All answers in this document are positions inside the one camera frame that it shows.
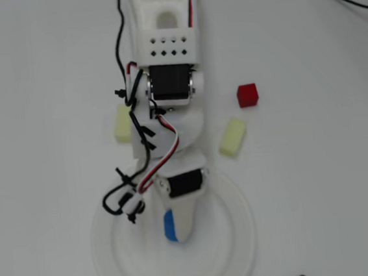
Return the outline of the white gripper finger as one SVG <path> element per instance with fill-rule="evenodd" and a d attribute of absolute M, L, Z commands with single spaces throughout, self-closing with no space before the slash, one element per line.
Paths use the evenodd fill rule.
<path fill-rule="evenodd" d="M 175 198 L 169 206 L 173 220 L 173 239 L 176 242 L 185 242 L 193 230 L 196 198 L 190 198 L 188 195 Z"/>

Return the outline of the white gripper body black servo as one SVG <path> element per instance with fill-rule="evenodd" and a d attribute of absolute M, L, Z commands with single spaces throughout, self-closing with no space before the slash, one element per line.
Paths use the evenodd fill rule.
<path fill-rule="evenodd" d="M 202 151 L 174 154 L 153 176 L 142 195 L 145 203 L 158 199 L 172 209 L 200 198 L 206 190 L 208 161 Z"/>

